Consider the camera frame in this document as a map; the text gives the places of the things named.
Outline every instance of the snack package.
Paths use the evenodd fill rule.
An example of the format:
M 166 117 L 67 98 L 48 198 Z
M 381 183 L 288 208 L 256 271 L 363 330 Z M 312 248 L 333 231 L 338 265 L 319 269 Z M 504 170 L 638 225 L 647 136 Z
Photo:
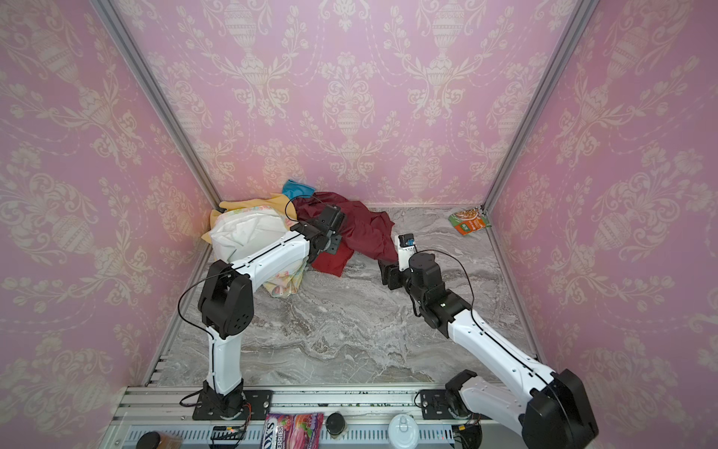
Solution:
M 454 226 L 461 235 L 491 226 L 486 217 L 481 215 L 479 208 L 461 210 L 449 216 L 451 226 Z
M 261 449 L 317 449 L 324 414 L 267 414 Z

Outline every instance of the pink wallpaper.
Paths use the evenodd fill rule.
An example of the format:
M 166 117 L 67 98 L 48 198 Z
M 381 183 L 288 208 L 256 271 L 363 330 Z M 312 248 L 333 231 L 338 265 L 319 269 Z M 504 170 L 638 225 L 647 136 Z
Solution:
M 718 446 L 716 16 L 602 0 L 493 216 L 598 448 Z
M 0 3 L 0 438 L 94 448 L 210 204 L 87 0 Z
M 116 0 L 228 200 L 480 203 L 575 0 Z

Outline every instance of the gray marble surface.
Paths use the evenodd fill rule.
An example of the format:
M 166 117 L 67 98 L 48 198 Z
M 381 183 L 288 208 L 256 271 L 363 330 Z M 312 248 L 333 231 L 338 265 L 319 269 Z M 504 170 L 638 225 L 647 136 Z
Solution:
M 469 272 L 475 309 L 508 340 L 528 352 L 523 326 L 485 231 L 461 236 L 447 220 L 460 208 L 387 208 L 394 232 L 413 232 L 420 249 L 440 249 Z M 471 301 L 459 265 L 437 254 L 448 288 Z M 495 380 L 461 346 L 415 318 L 403 289 L 381 284 L 376 261 L 355 253 L 341 278 L 306 272 L 299 293 L 286 299 L 260 287 L 255 316 L 243 332 L 241 368 L 252 384 L 446 382 L 463 369 Z M 187 317 L 200 322 L 199 289 Z M 169 352 L 159 384 L 201 385 L 207 375 L 206 335 L 186 323 Z

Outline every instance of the white cup lid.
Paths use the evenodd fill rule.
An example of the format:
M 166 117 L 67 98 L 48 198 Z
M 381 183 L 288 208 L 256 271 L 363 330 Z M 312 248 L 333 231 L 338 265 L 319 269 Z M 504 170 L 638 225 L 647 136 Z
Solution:
M 396 415 L 389 423 L 389 442 L 395 449 L 414 449 L 419 444 L 419 425 L 409 415 Z

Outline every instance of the yellow cloth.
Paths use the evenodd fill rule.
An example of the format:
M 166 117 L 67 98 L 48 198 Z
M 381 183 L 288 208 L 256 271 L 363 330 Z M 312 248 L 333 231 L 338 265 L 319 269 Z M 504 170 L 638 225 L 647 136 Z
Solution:
M 289 201 L 289 198 L 286 195 L 282 195 L 281 193 L 272 193 L 271 197 L 266 200 L 262 198 L 256 198 L 254 200 L 247 201 L 223 201 L 222 203 L 220 203 L 220 207 L 227 210 L 255 208 L 260 205 L 268 205 L 269 207 L 279 212 L 279 215 L 282 216 L 284 215 L 284 208 L 286 207 L 286 216 L 288 216 L 292 220 L 297 219 L 297 211 L 294 209 L 294 205 L 291 201 Z M 217 217 L 220 215 L 222 215 L 222 213 L 219 210 L 213 210 L 212 212 L 210 212 L 210 229 L 215 227 Z M 211 244 L 212 239 L 210 238 L 210 233 L 205 232 L 205 235 L 202 236 L 202 240 Z

